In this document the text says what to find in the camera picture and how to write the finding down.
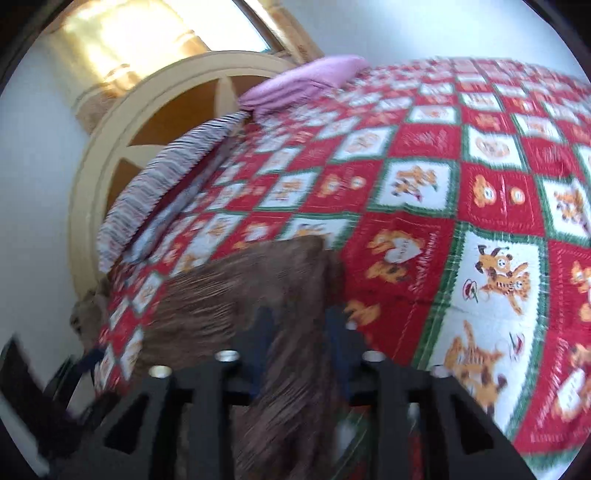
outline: dark cloth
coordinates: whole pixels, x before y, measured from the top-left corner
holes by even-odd
[[[277,334],[261,395],[233,408],[236,478],[325,480],[340,406],[324,338],[324,310],[341,301],[342,270],[320,237],[265,242],[168,280],[145,330],[132,383],[152,365],[180,369],[229,347],[260,306]],[[186,418],[177,477],[185,478]]]

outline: quilt square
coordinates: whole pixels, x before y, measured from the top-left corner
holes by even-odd
[[[502,112],[502,106],[494,93],[460,93],[460,101],[468,108],[485,112]]]
[[[156,246],[154,252],[152,252],[150,257],[148,257],[148,261],[152,264],[159,262],[160,259],[162,259],[166,252],[170,249],[177,237],[181,235],[196,218],[197,215],[187,215],[186,217],[175,220],[170,225],[168,232],[162,237],[160,243]]]
[[[556,123],[570,143],[580,143],[591,147],[591,133],[589,132],[589,128],[583,128],[572,122],[562,122],[560,120]]]
[[[380,100],[380,102],[375,106],[375,110],[377,112],[388,112],[391,110],[406,110],[413,104],[413,99],[410,97],[396,97],[396,98],[386,98],[384,100]]]
[[[484,78],[479,73],[461,73],[456,75],[456,80],[462,83],[486,83],[486,78]]]
[[[460,116],[456,108],[452,106],[416,106],[410,110],[407,121],[421,124],[457,125],[460,121]]]
[[[253,212],[212,255],[212,259],[223,258],[243,250],[256,242],[273,240],[290,218],[288,212]]]
[[[427,73],[425,77],[430,82],[442,82],[444,80],[453,80],[453,73],[448,70],[442,70],[440,72]]]
[[[392,90],[414,90],[421,84],[418,80],[402,80],[390,84]]]
[[[458,219],[488,230],[544,235],[533,178],[517,171],[462,165]]]
[[[453,84],[449,82],[423,83],[418,91],[421,95],[451,95]]]
[[[398,125],[407,116],[407,110],[390,110],[385,112],[372,112],[363,116],[363,120],[357,125],[358,129],[372,127],[389,127]]]
[[[525,170],[522,152],[513,135],[484,133],[464,127],[464,160],[482,163],[490,168]]]
[[[210,203],[205,210],[219,210],[224,208],[236,195],[238,195],[238,193],[240,193],[240,191],[244,188],[244,185],[244,182],[237,182],[225,186],[221,189],[217,198],[212,203]]]
[[[381,162],[375,160],[327,165],[301,211],[361,212],[365,209],[381,167]]]
[[[310,118],[305,124],[305,127],[322,127],[323,125],[334,122],[340,115],[340,112],[331,111],[323,112]]]
[[[388,156],[459,158],[461,130],[451,125],[401,125]]]
[[[342,137],[328,138],[308,143],[287,166],[286,171],[307,170],[313,167],[324,167],[334,151],[342,143]]]
[[[543,138],[526,137],[521,138],[521,145],[534,173],[550,177],[574,175],[579,179],[584,178],[579,163],[568,146]]]
[[[226,205],[226,210],[236,212],[250,212],[256,207],[275,184],[279,175],[270,174],[257,177],[238,192],[238,194]]]
[[[562,142],[560,132],[547,118],[539,116],[513,114],[515,124],[521,135],[526,137],[541,137],[552,142]]]
[[[503,106],[507,113],[520,113],[522,115],[546,116],[545,110],[530,98],[502,97]]]
[[[456,211],[458,176],[458,164],[454,161],[387,160],[368,210],[451,216]]]
[[[537,82],[521,82],[521,85],[525,90],[528,92],[541,92],[545,95],[550,95],[550,91],[542,85],[541,83]]]
[[[573,112],[580,113],[584,116],[591,115],[591,110],[589,109],[589,106],[587,106],[583,102],[573,102],[572,100],[568,100],[566,98],[561,98],[560,101],[563,103],[565,107],[570,108]]]
[[[580,165],[583,167],[587,184],[591,185],[591,147],[588,145],[575,145],[573,150],[579,158]]]
[[[588,332],[591,336],[591,251],[551,240],[548,253],[550,327],[560,333]]]
[[[454,375],[510,439],[531,399],[547,328],[546,258],[541,238],[458,223],[413,359]],[[471,349],[487,360],[472,361]],[[495,394],[483,395],[490,386]]]
[[[520,452],[540,454],[525,458],[534,471],[552,467],[560,457],[565,462],[572,460],[591,429],[591,416],[587,414],[591,336],[548,332],[540,350],[535,395],[514,440]]]
[[[283,144],[291,137],[291,134],[283,134],[278,136],[270,135],[260,143],[258,148],[255,150],[256,153],[267,153],[279,150]]]
[[[331,215],[299,213],[291,217],[278,240],[288,240],[305,235],[324,237],[326,248],[341,249],[353,232],[359,215],[340,212]]]
[[[246,162],[244,161],[232,163],[221,173],[221,175],[213,182],[213,184],[218,186],[231,182],[245,164]]]
[[[237,213],[218,213],[214,216],[191,240],[175,265],[171,276],[203,265],[243,218],[244,215]]]
[[[471,124],[476,129],[485,132],[517,133],[515,125],[506,113],[479,112],[478,110],[462,107],[462,120],[465,124]]]
[[[314,186],[319,169],[292,172],[279,177],[257,209],[291,211],[298,209]]]
[[[449,250],[453,228],[451,219],[418,217],[407,212],[396,216],[364,214],[342,252],[348,272],[346,298],[365,304],[388,298],[400,303],[407,299],[414,307],[417,303],[429,304],[437,293],[446,262],[446,256],[437,252]],[[398,319],[408,320],[397,313],[393,317],[397,309],[381,308],[387,314],[385,322],[403,324]],[[414,319],[417,325],[413,329],[420,329],[424,319]]]
[[[548,102],[543,102],[542,105],[544,105],[548,115],[556,120],[567,120],[577,125],[581,124],[579,117],[567,106]]]
[[[537,177],[536,181],[548,235],[588,247],[591,210],[585,188],[576,179]]]
[[[492,85],[483,82],[458,82],[456,90],[465,93],[492,93]]]
[[[276,151],[269,157],[269,160],[259,168],[256,174],[264,175],[265,173],[277,173],[285,170],[302,149],[303,147],[286,147]]]
[[[515,87],[513,85],[502,85],[500,83],[495,83],[494,85],[495,90],[499,93],[499,95],[505,97],[527,98],[527,93],[525,93],[520,87]]]
[[[162,276],[156,272],[152,272],[146,277],[143,285],[131,301],[136,315],[143,314],[145,308],[149,305],[154,295],[156,295],[163,282],[164,279]]]
[[[386,152],[394,131],[394,127],[375,127],[356,130],[347,135],[333,155],[332,161],[382,157]]]
[[[124,297],[120,302],[115,311],[109,317],[109,328],[113,330],[115,326],[119,323],[121,318],[123,317],[124,313],[128,311],[129,307],[129,300],[127,297]]]
[[[326,125],[320,133],[318,133],[316,138],[318,140],[325,140],[326,138],[339,137],[348,134],[355,128],[355,125],[357,125],[360,120],[361,119],[358,116],[351,116],[332,122],[331,124]]]
[[[377,278],[367,280],[368,283],[378,281]],[[409,276],[398,286],[408,287],[410,281]],[[363,334],[372,350],[384,353],[398,365],[408,365],[421,338],[429,307],[404,296],[392,298],[389,292],[393,287],[396,289],[396,286],[382,282],[378,290],[359,290],[347,295],[350,300],[345,312],[351,315],[349,322]]]
[[[380,100],[380,98],[382,98],[382,94],[379,92],[367,93],[366,95],[360,95],[351,100],[349,102],[349,106],[357,107],[363,105],[370,105]]]
[[[457,105],[456,95],[419,95],[414,99],[415,105]]]
[[[137,327],[134,334],[125,345],[125,349],[121,357],[119,357],[119,364],[121,366],[121,373],[125,380],[129,381],[131,374],[134,371],[135,362],[138,359],[139,353],[142,350],[142,341],[144,340],[144,331],[142,327]]]

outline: red fabric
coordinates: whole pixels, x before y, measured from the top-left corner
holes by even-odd
[[[590,98],[537,66],[417,61],[251,127],[152,257],[118,270],[103,383],[125,385],[170,275],[321,234],[372,348],[457,376],[554,478],[591,431]]]

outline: round headboard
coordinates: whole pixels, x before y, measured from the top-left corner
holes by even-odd
[[[207,120],[237,111],[241,94],[293,67],[263,53],[205,53],[147,77],[109,110],[90,138],[70,195],[70,271],[78,296],[102,276],[96,234],[129,181],[166,144]]]

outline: patchwork quilt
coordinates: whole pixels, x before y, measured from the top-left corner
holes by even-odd
[[[151,257],[120,267],[98,383],[125,385],[168,277],[322,235],[368,343],[454,375],[556,479],[591,430],[590,180],[587,83],[510,60],[365,71],[251,128]]]

